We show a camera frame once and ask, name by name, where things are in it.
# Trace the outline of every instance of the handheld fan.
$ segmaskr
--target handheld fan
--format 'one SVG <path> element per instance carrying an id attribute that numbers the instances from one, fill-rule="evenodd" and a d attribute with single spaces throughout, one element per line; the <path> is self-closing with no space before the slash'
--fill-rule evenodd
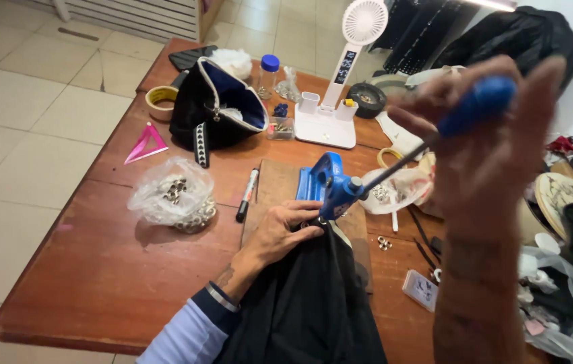
<path id="1" fill-rule="evenodd" d="M 343 14 L 343 35 L 347 45 L 327 87 L 320 95 L 303 92 L 295 108 L 295 136 L 304 141 L 352 148 L 355 146 L 354 114 L 357 105 L 336 103 L 363 46 L 375 41 L 387 26 L 387 6 L 383 0 L 355 0 Z"/>

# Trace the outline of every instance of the yellow tape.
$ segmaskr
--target yellow tape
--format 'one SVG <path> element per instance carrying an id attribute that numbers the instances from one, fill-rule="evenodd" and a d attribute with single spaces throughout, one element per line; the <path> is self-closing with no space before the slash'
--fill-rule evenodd
<path id="1" fill-rule="evenodd" d="M 175 101 L 177 99 L 177 94 L 178 89 L 171 86 L 159 86 L 149 90 L 147 95 L 145 95 L 145 101 L 147 102 L 150 116 L 156 120 L 169 121 L 172 117 L 174 106 L 172 105 L 169 108 L 161 108 L 160 106 L 155 105 L 155 103 L 161 100 Z"/>
<path id="2" fill-rule="evenodd" d="M 378 153 L 378 155 L 376 156 L 376 161 L 378 162 L 378 165 L 381 166 L 381 168 L 386 169 L 388 167 L 387 164 L 385 164 L 385 162 L 383 162 L 383 153 L 389 153 L 392 154 L 393 156 L 397 157 L 399 160 L 403 159 L 403 155 L 401 155 L 401 153 L 396 152 L 394 149 L 392 148 L 383 148 L 381 149 L 381 151 Z"/>

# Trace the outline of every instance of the plastic jar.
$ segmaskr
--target plastic jar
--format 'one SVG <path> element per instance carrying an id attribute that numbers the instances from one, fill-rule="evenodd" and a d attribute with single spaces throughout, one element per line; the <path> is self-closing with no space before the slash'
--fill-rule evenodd
<path id="1" fill-rule="evenodd" d="M 257 79 L 257 94 L 262 100 L 269 100 L 273 96 L 273 88 L 277 80 L 277 71 L 280 70 L 280 60 L 273 54 L 262 57 L 262 66 Z"/>

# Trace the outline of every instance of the digital clock display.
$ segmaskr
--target digital clock display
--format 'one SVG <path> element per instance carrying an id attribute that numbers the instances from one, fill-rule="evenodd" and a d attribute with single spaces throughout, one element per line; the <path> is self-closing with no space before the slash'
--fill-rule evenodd
<path id="1" fill-rule="evenodd" d="M 340 68 L 338 69 L 338 73 L 336 74 L 336 79 L 333 80 L 336 84 L 344 84 L 347 77 L 349 77 L 349 69 L 352 68 L 352 64 L 354 64 L 354 60 L 356 58 L 356 52 L 347 51 L 345 53 L 345 57 L 343 61 L 340 63 Z"/>

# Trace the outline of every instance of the wooden table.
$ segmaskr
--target wooden table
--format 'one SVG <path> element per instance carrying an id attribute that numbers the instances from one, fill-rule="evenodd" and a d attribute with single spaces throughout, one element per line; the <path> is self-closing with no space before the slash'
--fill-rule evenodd
<path id="1" fill-rule="evenodd" d="M 355 119 L 358 145 L 351 150 L 269 141 L 260 134 L 211 154 L 218 213 L 204 232 L 182 235 L 171 227 L 139 221 L 126 204 L 141 174 L 173 155 L 193 158 L 192 152 L 168 143 L 166 152 L 123 165 L 150 120 L 144 95 L 177 76 L 169 53 L 194 47 L 172 39 L 154 62 L 129 110 L 1 306 L 0 341 L 141 354 L 186 300 L 238 251 L 242 225 L 234 215 L 248 174 L 262 158 L 312 166 L 333 150 L 341 154 L 348 175 L 378 168 L 376 154 L 391 143 L 375 120 Z M 328 80 L 299 74 L 297 84 L 301 91 L 323 95 Z M 283 100 L 274 97 L 269 107 L 278 102 Z M 169 142 L 167 125 L 156 127 Z M 418 215 L 428 236 L 442 235 L 440 220 Z M 368 215 L 367 221 L 374 276 L 371 305 L 388 360 L 432 363 L 433 315 L 402 292 L 408 269 L 428 269 L 412 243 L 420 239 L 417 228 L 407 211 L 400 212 L 398 234 L 392 232 L 389 216 Z M 390 238 L 387 252 L 379 249 L 378 235 Z"/>

